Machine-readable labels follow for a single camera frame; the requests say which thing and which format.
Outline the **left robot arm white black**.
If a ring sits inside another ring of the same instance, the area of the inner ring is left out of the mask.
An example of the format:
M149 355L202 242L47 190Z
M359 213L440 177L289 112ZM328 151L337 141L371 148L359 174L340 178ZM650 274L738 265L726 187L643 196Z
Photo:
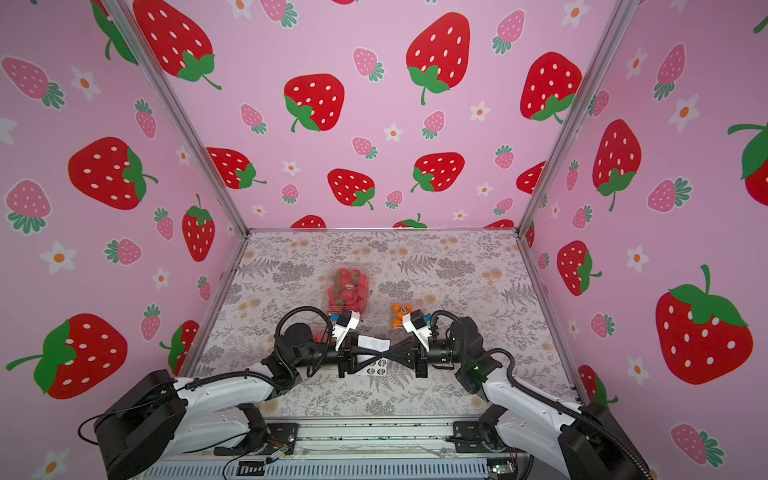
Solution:
M382 352L361 345L356 319L328 321L315 338L304 323L279 323L273 352L260 364L208 377L146 375L94 422L96 442L110 479L132 479L160 460L212 451L275 460L292 448L292 436L266 422L261 403L288 393L301 369L335 366L340 375L374 365Z

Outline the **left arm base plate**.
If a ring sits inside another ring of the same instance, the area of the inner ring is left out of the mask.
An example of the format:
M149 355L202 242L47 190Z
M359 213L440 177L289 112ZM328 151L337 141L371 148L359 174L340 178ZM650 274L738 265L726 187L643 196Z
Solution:
M276 452L291 453L298 437L297 423L267 423L254 427L231 447L216 446L215 456L273 455Z

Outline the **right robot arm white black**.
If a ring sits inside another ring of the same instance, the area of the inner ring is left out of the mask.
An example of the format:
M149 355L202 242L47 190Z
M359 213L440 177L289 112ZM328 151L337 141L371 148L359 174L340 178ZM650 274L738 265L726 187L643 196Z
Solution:
M560 401L514 375L514 356L485 349L469 317L453 320L444 338L420 328L384 357L423 377L429 366L454 365L470 394L491 404L487 435L492 449L521 450L569 479L649 479L650 468L603 405Z

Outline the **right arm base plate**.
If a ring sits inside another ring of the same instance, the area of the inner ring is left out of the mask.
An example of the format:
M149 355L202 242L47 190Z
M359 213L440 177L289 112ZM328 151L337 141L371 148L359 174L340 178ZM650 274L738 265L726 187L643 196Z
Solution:
M452 433L445 441L454 445L458 453L524 453L526 451L504 444L493 425L473 421L456 421Z

